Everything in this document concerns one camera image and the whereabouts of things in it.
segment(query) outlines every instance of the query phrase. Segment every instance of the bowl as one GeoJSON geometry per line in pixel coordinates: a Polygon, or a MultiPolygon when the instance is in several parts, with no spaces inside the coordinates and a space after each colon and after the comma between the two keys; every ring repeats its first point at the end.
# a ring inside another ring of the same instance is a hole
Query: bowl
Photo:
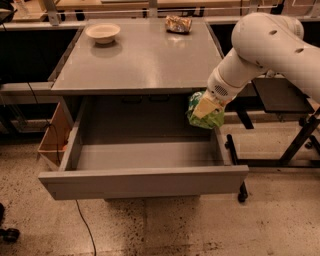
{"type": "Polygon", "coordinates": [[[90,25],[86,29],[88,37],[98,44],[109,44],[114,41],[115,36],[120,32],[120,27],[112,23],[99,23],[90,25]]]}

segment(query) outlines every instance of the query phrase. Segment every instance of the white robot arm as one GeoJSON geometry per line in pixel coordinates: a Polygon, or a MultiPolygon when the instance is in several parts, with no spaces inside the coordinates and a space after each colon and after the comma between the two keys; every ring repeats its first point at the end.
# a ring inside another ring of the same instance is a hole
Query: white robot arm
{"type": "Polygon", "coordinates": [[[213,70],[207,91],[228,102],[248,81],[271,69],[320,102],[320,49],[302,38],[302,24],[295,18],[246,15],[234,27],[233,48],[213,70]]]}

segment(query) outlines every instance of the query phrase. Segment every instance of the workbench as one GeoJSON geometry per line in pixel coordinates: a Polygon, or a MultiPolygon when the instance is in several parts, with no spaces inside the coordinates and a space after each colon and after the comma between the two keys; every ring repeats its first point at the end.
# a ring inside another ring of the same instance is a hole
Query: workbench
{"type": "Polygon", "coordinates": [[[28,17],[21,17],[19,11],[17,11],[13,17],[14,22],[37,22],[43,21],[47,17],[45,10],[41,8],[38,0],[27,1],[25,2],[25,6],[29,11],[28,17]]]}
{"type": "Polygon", "coordinates": [[[82,32],[52,87],[82,99],[59,169],[39,175],[53,198],[238,193],[248,167],[232,165],[219,129],[185,115],[221,61],[210,27],[200,18],[187,35],[168,33],[164,19],[88,25],[102,22],[120,26],[115,42],[82,32]]]}
{"type": "MultiPolygon", "coordinates": [[[[248,0],[158,0],[158,8],[182,8],[182,7],[204,7],[204,8],[230,8],[230,7],[240,7],[247,6],[249,4],[248,0]]],[[[57,4],[58,10],[64,11],[74,11],[74,10],[112,10],[112,9],[143,9],[149,7],[149,1],[128,1],[128,2],[113,2],[101,3],[100,0],[60,0],[57,4]]]]}

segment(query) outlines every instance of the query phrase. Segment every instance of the open drawer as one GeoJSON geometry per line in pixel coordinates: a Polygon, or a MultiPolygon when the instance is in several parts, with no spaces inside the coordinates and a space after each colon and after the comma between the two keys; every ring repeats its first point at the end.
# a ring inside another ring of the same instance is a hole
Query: open drawer
{"type": "Polygon", "coordinates": [[[188,95],[87,96],[57,172],[56,200],[237,193],[247,166],[226,165],[217,131],[189,125],[188,95]]]}

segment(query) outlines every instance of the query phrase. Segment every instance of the speckled floor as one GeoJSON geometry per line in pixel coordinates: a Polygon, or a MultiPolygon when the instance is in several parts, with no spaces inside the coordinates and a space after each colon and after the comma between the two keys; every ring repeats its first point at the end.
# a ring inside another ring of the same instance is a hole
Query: speckled floor
{"type": "MultiPolygon", "coordinates": [[[[263,143],[277,142],[266,152],[279,152],[278,141],[287,135],[260,126],[263,143]]],[[[242,134],[239,126],[232,129],[236,146],[242,145],[240,154],[247,156],[250,148],[251,154],[265,153],[255,135],[242,134]],[[260,147],[245,146],[246,141],[260,147]]],[[[0,202],[6,207],[2,228],[21,232],[14,244],[0,240],[0,255],[93,255],[76,202],[54,201],[38,181],[45,168],[38,146],[39,141],[0,145],[0,202]]],[[[245,204],[233,194],[80,200],[79,205],[99,256],[319,255],[319,169],[252,169],[246,185],[245,204]]]]}

